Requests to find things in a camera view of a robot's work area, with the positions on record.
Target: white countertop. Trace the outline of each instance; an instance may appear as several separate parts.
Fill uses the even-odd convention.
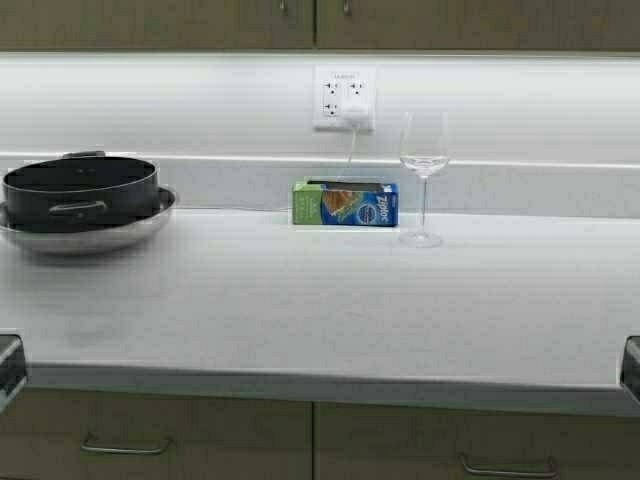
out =
[[[0,244],[32,385],[639,414],[640,221],[436,215],[399,230],[178,210],[104,257]]]

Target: electrical outlet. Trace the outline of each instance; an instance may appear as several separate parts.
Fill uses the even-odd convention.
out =
[[[375,127],[376,69],[317,67],[313,96],[313,125],[317,129],[350,130],[342,117],[344,105],[364,105],[369,112],[362,130]]]

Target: blue box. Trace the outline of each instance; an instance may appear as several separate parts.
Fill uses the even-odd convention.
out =
[[[307,180],[293,188],[295,225],[398,225],[394,183]]]

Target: white backsplash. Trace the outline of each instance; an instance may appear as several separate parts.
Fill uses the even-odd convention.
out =
[[[447,110],[457,160],[638,159],[640,59],[365,54],[2,54],[0,151],[346,155],[312,128],[313,67],[337,64],[378,68],[360,156],[397,157],[404,111]]]
[[[349,133],[312,127],[316,65],[377,67],[377,128],[353,174],[400,181],[405,208],[403,113],[446,110],[437,209],[640,216],[640,58],[5,53],[0,167],[129,152],[158,161],[188,205],[278,208],[292,179],[343,173]]]

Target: pot handle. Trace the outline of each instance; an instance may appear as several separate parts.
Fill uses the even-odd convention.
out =
[[[65,153],[62,158],[83,158],[83,157],[106,157],[107,154],[102,150],[95,150],[93,152],[72,152]]]
[[[107,204],[100,200],[95,202],[63,203],[51,207],[49,209],[49,215],[54,217],[82,218],[87,214],[101,214],[107,210]]]

